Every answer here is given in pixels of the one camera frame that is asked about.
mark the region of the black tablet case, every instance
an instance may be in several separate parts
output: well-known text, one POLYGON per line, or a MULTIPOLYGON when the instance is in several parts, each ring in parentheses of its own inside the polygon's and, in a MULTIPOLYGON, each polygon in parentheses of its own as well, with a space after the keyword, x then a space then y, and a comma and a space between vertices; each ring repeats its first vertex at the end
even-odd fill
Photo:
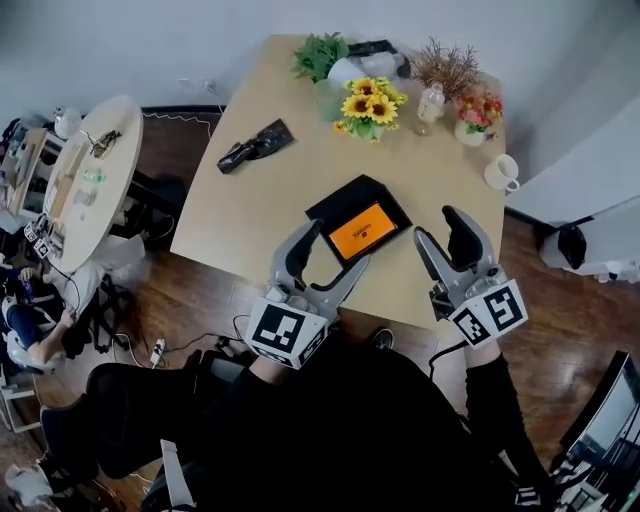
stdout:
POLYGON ((320 234, 343 267, 353 264, 365 254, 371 254, 378 250, 411 226, 409 217, 404 213, 387 187, 365 174, 361 174, 344 187, 339 188, 319 203, 313 205, 305 213, 311 220, 321 219, 323 221, 320 234), (331 238, 329 238, 329 235, 375 203, 380 205, 389 219, 391 219, 391 222, 396 225, 396 229, 362 252, 345 260, 331 241, 331 238))

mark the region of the black and white marker cube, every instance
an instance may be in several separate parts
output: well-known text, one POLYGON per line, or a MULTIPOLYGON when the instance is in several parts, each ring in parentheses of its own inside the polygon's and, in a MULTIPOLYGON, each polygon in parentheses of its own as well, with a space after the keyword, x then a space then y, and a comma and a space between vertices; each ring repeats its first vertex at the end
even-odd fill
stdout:
POLYGON ((514 279, 465 301, 449 316, 473 348, 508 333, 528 318, 514 279))
POLYGON ((35 244, 33 244, 33 248, 38 253, 38 256, 40 256, 41 259, 46 258, 47 254, 49 254, 49 252, 51 251, 47 243, 42 238, 35 244))
POLYGON ((29 224, 24 227, 24 237, 29 243, 33 243, 38 239, 38 235, 36 235, 33 229, 33 222, 29 222, 29 224))
POLYGON ((300 368, 327 336, 327 319, 260 297, 245 342, 258 355, 300 368))

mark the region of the yellow flower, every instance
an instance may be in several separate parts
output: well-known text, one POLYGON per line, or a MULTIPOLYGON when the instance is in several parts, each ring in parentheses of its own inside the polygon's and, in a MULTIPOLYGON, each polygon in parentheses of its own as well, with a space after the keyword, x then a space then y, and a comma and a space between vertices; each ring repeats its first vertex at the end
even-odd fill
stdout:
POLYGON ((380 91, 382 94, 386 94, 389 96, 389 100, 393 101, 396 105, 404 105, 407 102, 407 95, 399 92, 393 85, 389 82, 386 84, 380 85, 380 91))
POLYGON ((347 133, 347 125, 344 121, 335 121, 333 123, 333 131, 336 133, 347 133))
POLYGON ((389 123, 398 115, 396 104, 393 101, 389 101, 389 97, 384 94, 371 96, 368 106, 371 119, 377 123, 389 123))
POLYGON ((364 96, 371 96, 377 91, 376 83, 371 78, 361 78, 355 80, 351 86, 353 94, 361 94, 364 96))
POLYGON ((342 105, 342 112, 350 117, 367 117, 369 115, 369 105, 367 100, 370 96, 354 94, 349 96, 342 105))
POLYGON ((396 105, 404 105, 407 102, 407 95, 403 92, 399 92, 396 97, 394 98, 394 101, 396 102, 396 105))

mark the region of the wooden table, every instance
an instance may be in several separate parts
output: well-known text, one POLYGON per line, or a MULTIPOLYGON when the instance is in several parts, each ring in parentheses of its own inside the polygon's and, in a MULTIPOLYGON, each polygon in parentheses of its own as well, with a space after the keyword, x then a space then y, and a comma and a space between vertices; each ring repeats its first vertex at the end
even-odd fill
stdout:
POLYGON ((78 131, 64 145, 55 163, 45 197, 53 193, 53 184, 62 174, 73 179, 64 206, 56 216, 62 225, 64 251, 53 259, 62 272, 72 272, 91 256, 100 241, 107 235, 127 194, 131 178, 138 162, 142 142, 142 111, 132 98, 118 96, 95 107, 83 120, 80 129, 99 138, 106 132, 118 130, 122 136, 102 159, 91 155, 87 136, 78 131), (85 180, 85 170, 99 169, 104 181, 93 183, 85 180), (96 197, 89 206, 74 204, 77 190, 90 192, 96 197))
MULTIPOLYGON (((504 193, 482 177, 486 164, 504 152, 504 136, 479 149, 460 144, 452 120, 435 133, 411 131, 417 97, 401 108, 401 128, 378 144, 333 132, 317 120, 310 80, 291 73, 300 36, 271 36, 234 95, 202 158, 189 191, 171 250, 187 258, 264 284, 276 247, 307 222, 305 210, 360 174, 384 183, 414 225, 446 247, 444 205, 470 214, 500 250, 504 193), (216 163, 282 118, 296 142, 265 159, 246 162, 231 175, 216 163)), ((373 255, 344 306, 412 325, 436 328, 429 300, 433 282, 414 247, 412 229, 373 255)), ((305 272, 307 283, 326 284, 340 271, 319 238, 305 272)))

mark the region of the cable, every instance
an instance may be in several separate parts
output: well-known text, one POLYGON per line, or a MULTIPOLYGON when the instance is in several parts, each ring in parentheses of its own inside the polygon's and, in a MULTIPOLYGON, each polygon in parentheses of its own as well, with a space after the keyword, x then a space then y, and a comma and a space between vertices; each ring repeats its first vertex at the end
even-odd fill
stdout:
POLYGON ((237 338, 234 341, 242 341, 242 342, 244 342, 244 339, 242 338, 242 335, 240 334, 240 331, 238 330, 238 326, 236 325, 236 320, 238 318, 242 318, 242 317, 251 318, 251 315, 236 315, 236 316, 233 317, 233 320, 232 320, 233 328, 236 331, 236 338, 237 338))
POLYGON ((118 362, 118 358, 116 357, 116 347, 113 343, 114 338, 111 338, 111 353, 113 354, 113 360, 114 362, 118 362))
POLYGON ((124 332, 118 332, 116 333, 116 336, 124 336, 125 338, 127 338, 127 343, 129 344, 129 353, 131 354, 131 358, 140 368, 146 368, 145 366, 142 366, 138 361, 138 359, 136 358, 136 353, 133 350, 133 345, 131 344, 131 338, 129 338, 129 335, 124 332))
POLYGON ((181 350, 184 350, 188 347, 190 347, 191 345, 193 345, 194 343, 200 341, 202 338, 204 338, 205 336, 215 336, 216 338, 229 338, 228 336, 225 336, 224 334, 217 334, 215 332, 205 332, 204 334, 198 336, 197 338, 191 340, 190 342, 188 342, 186 345, 183 345, 182 347, 176 347, 176 348, 168 348, 164 351, 165 354, 170 354, 171 352, 180 352, 181 350))
MULTIPOLYGON (((148 478, 145 478, 143 476, 140 476, 138 473, 131 473, 130 476, 137 476, 140 480, 142 480, 143 482, 148 483, 149 485, 153 485, 153 481, 149 480, 148 478)), ((142 492, 144 493, 144 495, 146 496, 147 494, 149 494, 149 489, 151 489, 151 487, 146 487, 146 486, 142 486, 142 492)))
POLYGON ((67 279, 67 284, 69 284, 69 281, 71 281, 73 283, 73 286, 75 286, 76 288, 76 294, 78 295, 78 307, 73 308, 74 311, 78 311, 78 308, 80 307, 80 290, 78 290, 78 285, 76 284, 76 282, 71 279, 67 274, 65 274, 64 272, 62 272, 58 267, 56 267, 53 263, 51 263, 51 260, 49 260, 49 265, 51 265, 54 269, 56 269, 58 271, 58 273, 60 275, 62 275, 62 277, 67 279))
POLYGON ((166 233, 163 233, 160 236, 156 236, 153 240, 151 240, 152 242, 155 242, 156 240, 160 240, 161 238, 167 236, 169 233, 171 233, 171 231, 173 231, 173 228, 176 226, 176 220, 171 216, 171 215, 167 215, 167 217, 169 217, 171 219, 171 227, 167 230, 166 233))
POLYGON ((218 334, 215 332, 205 332, 204 334, 201 334, 200 336, 198 336, 197 338, 192 339, 191 341, 187 342, 185 345, 181 346, 181 347, 176 347, 176 348, 168 348, 165 349, 164 353, 165 354, 169 354, 171 352, 179 352, 181 350, 184 350, 188 347, 190 347, 191 345, 193 345, 194 343, 197 343, 198 341, 200 341, 202 338, 206 337, 206 336, 215 336, 216 338, 227 338, 230 341, 240 341, 240 342, 244 342, 244 340, 242 339, 242 335, 240 334, 240 330, 238 329, 238 325, 236 324, 236 320, 238 318, 242 318, 242 317, 250 317, 251 315, 236 315, 233 317, 233 329, 236 331, 236 337, 232 337, 232 336, 228 336, 226 334, 218 334))
POLYGON ((148 484, 153 484, 153 480, 140 476, 138 473, 131 473, 131 476, 137 476, 140 480, 147 482, 148 484))
MULTIPOLYGON (((218 105, 218 109, 220 110, 220 115, 222 115, 222 108, 220 107, 220 105, 218 105)), ((181 121, 197 121, 198 123, 201 124, 206 124, 207 125, 207 133, 209 134, 209 138, 211 138, 211 123, 209 121, 203 121, 202 119, 197 118, 196 116, 193 117, 189 117, 187 119, 185 119, 182 116, 169 116, 167 114, 163 114, 161 116, 159 116, 158 114, 155 113, 151 113, 151 114, 142 114, 144 117, 155 117, 156 119, 170 119, 172 121, 175 121, 177 119, 180 119, 181 121)))
POLYGON ((433 366, 433 363, 435 363, 437 359, 440 359, 442 356, 446 356, 447 354, 450 354, 451 352, 455 352, 456 350, 460 350, 461 348, 464 348, 466 346, 467 346, 467 342, 461 341, 460 343, 458 343, 457 345, 454 345, 453 347, 449 347, 449 348, 445 348, 444 350, 441 350, 440 352, 435 354, 431 359, 429 359, 429 367, 431 368, 431 370, 429 371, 429 378, 433 380, 433 372, 436 371, 435 367, 433 366))

